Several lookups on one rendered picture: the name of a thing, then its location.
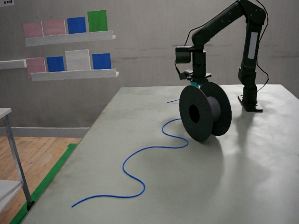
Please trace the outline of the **black cable reel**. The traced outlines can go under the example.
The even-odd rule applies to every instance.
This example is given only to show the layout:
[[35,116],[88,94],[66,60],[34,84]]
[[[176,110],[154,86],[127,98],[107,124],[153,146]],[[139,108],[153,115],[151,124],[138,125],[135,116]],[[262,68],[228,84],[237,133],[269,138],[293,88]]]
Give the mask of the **black cable reel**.
[[222,136],[231,126],[232,109],[227,94],[215,82],[205,82],[200,88],[186,86],[179,98],[179,112],[187,133],[196,141],[209,136]]

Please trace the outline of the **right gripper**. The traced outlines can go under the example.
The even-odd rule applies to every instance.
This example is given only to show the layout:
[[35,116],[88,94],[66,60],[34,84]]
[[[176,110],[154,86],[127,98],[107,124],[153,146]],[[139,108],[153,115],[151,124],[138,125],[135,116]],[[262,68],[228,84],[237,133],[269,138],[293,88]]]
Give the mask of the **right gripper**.
[[189,76],[187,80],[191,81],[191,85],[195,85],[197,87],[201,86],[205,82],[209,82],[208,77],[211,77],[211,74],[206,73],[206,63],[205,64],[192,64],[192,70],[186,70],[181,74],[187,73]]

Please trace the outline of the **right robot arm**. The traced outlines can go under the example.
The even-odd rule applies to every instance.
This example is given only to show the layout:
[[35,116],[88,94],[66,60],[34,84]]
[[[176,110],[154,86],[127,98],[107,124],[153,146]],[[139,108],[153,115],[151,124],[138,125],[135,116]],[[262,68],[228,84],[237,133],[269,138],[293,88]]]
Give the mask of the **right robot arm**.
[[257,86],[255,84],[255,79],[259,38],[262,31],[262,25],[264,25],[266,19],[266,12],[254,3],[248,0],[238,0],[208,24],[194,32],[195,34],[193,33],[192,35],[194,46],[176,47],[176,64],[190,63],[191,53],[192,63],[198,64],[198,66],[200,64],[205,64],[206,51],[203,51],[204,44],[243,15],[246,17],[245,23],[247,23],[246,38],[242,63],[238,72],[238,79],[244,87],[243,95],[238,95],[238,98],[247,112],[262,112],[263,108],[257,101]]

